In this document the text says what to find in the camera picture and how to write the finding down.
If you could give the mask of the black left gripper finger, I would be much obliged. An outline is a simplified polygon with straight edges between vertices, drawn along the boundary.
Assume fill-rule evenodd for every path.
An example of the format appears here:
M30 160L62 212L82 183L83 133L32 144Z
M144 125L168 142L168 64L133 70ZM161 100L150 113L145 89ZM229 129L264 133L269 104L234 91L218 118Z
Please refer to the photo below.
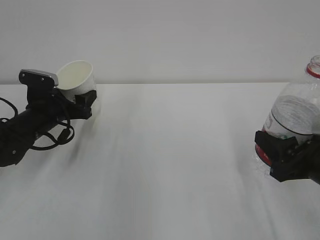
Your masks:
M88 112L92 110L92 105L97 99L97 91L90 90L83 94L77 94L75 98L75 107L74 109L80 112Z

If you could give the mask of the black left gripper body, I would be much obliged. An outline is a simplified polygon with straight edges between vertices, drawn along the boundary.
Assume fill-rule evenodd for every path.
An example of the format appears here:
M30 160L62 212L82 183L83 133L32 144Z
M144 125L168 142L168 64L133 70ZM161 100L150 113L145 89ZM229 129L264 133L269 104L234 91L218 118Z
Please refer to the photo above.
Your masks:
M35 110L59 120L87 120L92 116L92 110L75 110L75 103L66 99L57 88L50 90L27 88L27 109Z

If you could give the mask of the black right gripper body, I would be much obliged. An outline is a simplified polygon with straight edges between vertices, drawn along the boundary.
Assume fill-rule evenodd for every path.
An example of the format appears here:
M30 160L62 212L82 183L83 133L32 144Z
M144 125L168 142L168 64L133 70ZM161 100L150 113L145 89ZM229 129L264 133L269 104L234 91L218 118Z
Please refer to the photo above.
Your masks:
M320 183L320 136L298 145L297 139L277 139L272 143L269 175L278 182L310 179Z

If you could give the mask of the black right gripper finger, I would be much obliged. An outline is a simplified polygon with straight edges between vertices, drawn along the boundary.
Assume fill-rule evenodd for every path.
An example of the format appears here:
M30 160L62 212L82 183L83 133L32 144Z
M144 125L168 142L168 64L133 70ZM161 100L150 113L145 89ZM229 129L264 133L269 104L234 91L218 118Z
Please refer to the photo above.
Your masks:
M303 161L296 152L299 147L295 136L282 139L258 130L255 133L254 142L262 151L262 160L272 166L301 166Z

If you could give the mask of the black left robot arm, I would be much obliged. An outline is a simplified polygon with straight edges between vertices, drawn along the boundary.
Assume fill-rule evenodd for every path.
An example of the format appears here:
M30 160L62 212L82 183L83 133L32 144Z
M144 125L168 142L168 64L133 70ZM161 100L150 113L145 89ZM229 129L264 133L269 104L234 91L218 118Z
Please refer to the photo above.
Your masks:
M28 150L48 151L69 143L75 137L72 120L87 120L92 116L96 90L68 100L57 88L27 89L27 106L19 113L5 98L0 100L13 111L12 118L0 119L0 165L17 165Z

